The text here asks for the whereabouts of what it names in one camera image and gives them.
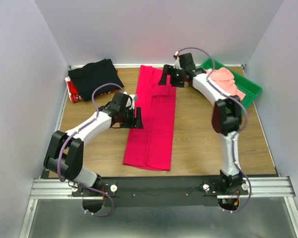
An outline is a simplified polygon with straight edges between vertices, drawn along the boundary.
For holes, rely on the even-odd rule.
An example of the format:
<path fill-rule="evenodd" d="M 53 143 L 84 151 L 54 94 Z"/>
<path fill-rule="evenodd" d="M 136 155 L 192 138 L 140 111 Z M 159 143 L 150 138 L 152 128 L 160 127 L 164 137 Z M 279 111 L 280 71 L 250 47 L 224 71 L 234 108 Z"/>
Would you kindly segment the magenta t shirt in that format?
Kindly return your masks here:
<path fill-rule="evenodd" d="M 162 70 L 140 67 L 136 106 L 141 108 L 143 129 L 129 131 L 123 164 L 153 171 L 171 169 L 176 88 L 158 85 Z"/>

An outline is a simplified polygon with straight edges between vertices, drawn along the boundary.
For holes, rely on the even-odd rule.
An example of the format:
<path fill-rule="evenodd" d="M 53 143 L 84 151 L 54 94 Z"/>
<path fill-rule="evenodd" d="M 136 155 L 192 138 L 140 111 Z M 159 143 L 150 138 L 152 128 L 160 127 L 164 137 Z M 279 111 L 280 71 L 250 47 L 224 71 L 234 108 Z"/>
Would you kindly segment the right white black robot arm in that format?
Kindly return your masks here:
<path fill-rule="evenodd" d="M 221 137 L 223 154 L 219 190 L 230 194 L 243 183 L 238 138 L 242 130 L 242 111 L 245 110 L 240 97 L 224 86 L 224 81 L 231 80 L 232 74 L 225 67 L 208 70 L 197 68 L 191 53 L 176 52 L 173 57 L 175 64 L 164 65 L 159 85 L 184 87 L 188 83 L 213 105 L 212 127 Z"/>

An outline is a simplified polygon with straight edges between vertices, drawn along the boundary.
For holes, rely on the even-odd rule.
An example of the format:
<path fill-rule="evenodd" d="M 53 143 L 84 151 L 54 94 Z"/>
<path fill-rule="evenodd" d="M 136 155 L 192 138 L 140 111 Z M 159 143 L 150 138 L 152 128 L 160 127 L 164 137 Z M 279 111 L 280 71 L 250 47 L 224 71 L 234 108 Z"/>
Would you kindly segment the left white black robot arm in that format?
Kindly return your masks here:
<path fill-rule="evenodd" d="M 83 167 L 84 148 L 115 124 L 120 128 L 143 129 L 141 108 L 135 106 L 137 100 L 136 94 L 115 92 L 110 102 L 96 109 L 80 125 L 66 132 L 55 131 L 43 162 L 44 168 L 56 173 L 60 181 L 79 183 L 88 195 L 96 195 L 101 189 L 101 176 Z"/>

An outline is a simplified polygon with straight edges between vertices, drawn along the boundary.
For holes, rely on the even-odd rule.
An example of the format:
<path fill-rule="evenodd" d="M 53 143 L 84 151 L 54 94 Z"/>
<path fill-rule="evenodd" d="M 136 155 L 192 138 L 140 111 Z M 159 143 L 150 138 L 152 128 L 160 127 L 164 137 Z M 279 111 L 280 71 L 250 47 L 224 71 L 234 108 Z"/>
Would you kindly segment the salmon pink t shirt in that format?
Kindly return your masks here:
<path fill-rule="evenodd" d="M 227 95 L 237 95 L 241 101 L 246 96 L 245 93 L 237 88 L 233 73 L 225 67 L 213 70 L 209 77 L 209 81 L 224 90 Z"/>

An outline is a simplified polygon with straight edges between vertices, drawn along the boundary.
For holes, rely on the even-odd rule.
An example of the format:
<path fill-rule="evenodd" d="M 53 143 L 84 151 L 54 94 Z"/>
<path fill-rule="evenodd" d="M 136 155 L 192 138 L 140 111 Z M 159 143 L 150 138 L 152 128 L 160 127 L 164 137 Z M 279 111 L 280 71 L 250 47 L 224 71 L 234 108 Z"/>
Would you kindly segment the black folded t shirt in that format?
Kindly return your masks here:
<path fill-rule="evenodd" d="M 68 76 L 84 101 L 91 100 L 93 91 L 102 85 L 104 87 L 99 89 L 95 96 L 124 87 L 111 59 L 91 62 L 82 68 L 69 70 Z"/>

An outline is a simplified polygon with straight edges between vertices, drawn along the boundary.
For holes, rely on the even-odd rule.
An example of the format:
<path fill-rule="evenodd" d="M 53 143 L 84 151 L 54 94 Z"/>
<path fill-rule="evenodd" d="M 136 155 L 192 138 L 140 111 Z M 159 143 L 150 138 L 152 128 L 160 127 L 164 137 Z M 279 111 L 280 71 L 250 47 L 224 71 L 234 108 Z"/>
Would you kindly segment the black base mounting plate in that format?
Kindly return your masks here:
<path fill-rule="evenodd" d="M 225 189 L 220 176 L 103 177 L 101 184 L 116 208 L 217 206 L 248 194 L 240 185 Z"/>

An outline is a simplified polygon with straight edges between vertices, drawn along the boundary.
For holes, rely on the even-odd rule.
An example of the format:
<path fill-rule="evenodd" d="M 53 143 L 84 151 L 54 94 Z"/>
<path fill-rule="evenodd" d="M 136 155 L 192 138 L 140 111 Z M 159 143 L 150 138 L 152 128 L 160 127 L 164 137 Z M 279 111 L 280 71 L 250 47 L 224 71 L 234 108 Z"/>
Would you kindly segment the green plastic bin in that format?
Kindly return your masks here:
<path fill-rule="evenodd" d="M 224 65 L 217 60 L 214 60 L 215 62 L 215 69 L 219 69 L 221 67 L 227 68 L 234 76 L 235 79 L 235 85 L 237 88 L 245 94 L 245 97 L 241 101 L 243 106 L 248 109 L 248 107 L 253 103 L 253 101 L 256 99 L 256 97 L 262 92 L 262 88 L 257 85 L 256 83 L 250 81 L 244 75 L 236 71 L 233 68 L 230 68 L 227 65 Z"/>

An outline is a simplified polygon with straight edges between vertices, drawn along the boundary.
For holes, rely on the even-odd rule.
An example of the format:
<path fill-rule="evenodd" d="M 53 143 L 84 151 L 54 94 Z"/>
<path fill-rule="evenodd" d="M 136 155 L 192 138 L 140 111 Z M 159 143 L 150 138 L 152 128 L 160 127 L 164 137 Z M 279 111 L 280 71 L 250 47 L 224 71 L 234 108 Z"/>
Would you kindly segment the aluminium frame rail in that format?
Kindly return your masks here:
<path fill-rule="evenodd" d="M 295 191 L 288 177 L 253 177 L 250 178 L 251 197 L 295 197 Z M 36 179 L 32 183 L 30 199 L 96 199 L 74 192 L 67 182 L 57 179 Z"/>

